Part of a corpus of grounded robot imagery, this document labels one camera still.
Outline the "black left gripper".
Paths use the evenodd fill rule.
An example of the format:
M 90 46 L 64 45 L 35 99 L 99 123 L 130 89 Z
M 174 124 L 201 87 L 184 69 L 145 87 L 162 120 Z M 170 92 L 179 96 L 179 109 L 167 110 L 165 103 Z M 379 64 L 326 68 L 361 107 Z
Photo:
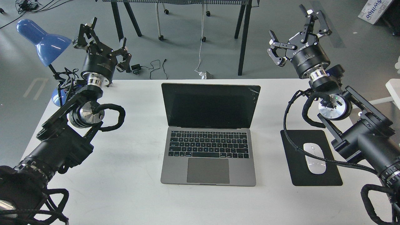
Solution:
M 120 40 L 118 50 L 108 46 L 99 47 L 99 39 L 94 32 L 96 21 L 97 17 L 94 17 L 91 23 L 80 25 L 78 36 L 73 40 L 73 47 L 87 52 L 81 72 L 83 78 L 87 79 L 89 74 L 98 74 L 105 78 L 106 83 L 111 83 L 115 67 L 118 72 L 132 71 L 130 67 L 132 55 L 128 53 L 125 37 Z M 118 62 L 116 58 L 118 56 L 122 56 L 121 62 Z

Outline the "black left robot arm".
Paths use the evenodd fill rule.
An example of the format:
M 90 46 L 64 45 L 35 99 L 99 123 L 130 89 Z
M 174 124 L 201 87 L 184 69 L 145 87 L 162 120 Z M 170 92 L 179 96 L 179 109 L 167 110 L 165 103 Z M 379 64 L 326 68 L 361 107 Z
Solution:
M 55 220 L 69 224 L 62 214 L 68 191 L 49 189 L 48 183 L 56 173 L 66 173 L 93 152 L 91 140 L 97 131 L 113 131 L 123 125 L 123 107 L 97 100 L 103 95 L 102 87 L 111 84 L 116 69 L 131 71 L 131 54 L 125 47 L 126 38 L 120 40 L 117 50 L 100 42 L 94 31 L 96 20 L 81 24 L 74 40 L 49 34 L 30 19 L 17 23 L 17 31 L 35 45 L 41 62 L 59 81 L 60 108 L 42 125 L 36 136 L 41 143 L 33 152 L 13 168 L 1 166 L 2 225 L 49 225 Z M 81 80 L 70 70 L 65 73 L 72 77 L 63 78 L 51 65 L 71 43 L 86 50 Z

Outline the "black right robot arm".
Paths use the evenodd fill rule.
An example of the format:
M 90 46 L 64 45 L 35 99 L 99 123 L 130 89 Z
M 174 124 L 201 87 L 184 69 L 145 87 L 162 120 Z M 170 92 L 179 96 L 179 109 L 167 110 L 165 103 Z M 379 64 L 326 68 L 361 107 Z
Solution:
M 345 168 L 365 170 L 375 174 L 381 185 L 366 184 L 361 198 L 370 219 L 378 225 L 399 224 L 400 164 L 399 145 L 391 137 L 393 122 L 350 86 L 342 87 L 344 68 L 331 61 L 319 43 L 319 38 L 332 31 L 321 10 L 306 10 L 299 6 L 306 21 L 302 31 L 287 42 L 278 41 L 270 30 L 270 47 L 267 53 L 275 65 L 283 67 L 290 61 L 300 79 L 308 79 L 310 88 L 298 90 L 288 102 L 283 118 L 284 134 L 297 152 Z M 302 109 L 303 119 L 313 127 L 327 128 L 333 135 L 334 150 L 345 161 L 330 160 L 306 152 L 289 137 L 286 117 L 291 105 L 300 96 L 307 100 Z M 391 204 L 392 221 L 377 216 L 369 198 L 370 191 L 385 193 Z

